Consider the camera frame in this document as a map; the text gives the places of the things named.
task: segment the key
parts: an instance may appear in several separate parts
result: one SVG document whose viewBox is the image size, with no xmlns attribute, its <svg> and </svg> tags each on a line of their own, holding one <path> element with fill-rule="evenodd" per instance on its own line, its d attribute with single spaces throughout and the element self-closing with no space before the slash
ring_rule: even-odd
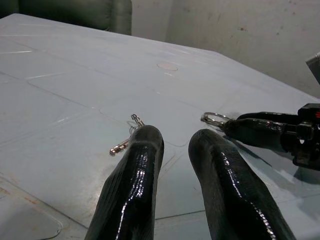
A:
<svg viewBox="0 0 320 240">
<path fill-rule="evenodd" d="M 144 122 L 140 119 L 140 117 L 138 117 L 136 114 L 132 114 L 131 119 L 134 120 L 137 125 L 137 127 L 135 127 L 134 130 L 145 125 Z M 109 151 L 109 154 L 111 156 L 115 156 L 116 154 L 122 152 L 123 150 L 125 150 L 128 147 L 129 142 L 130 142 L 130 138 L 122 141 L 121 143 L 119 143 L 116 146 L 114 146 L 113 148 L 111 148 Z"/>
</svg>

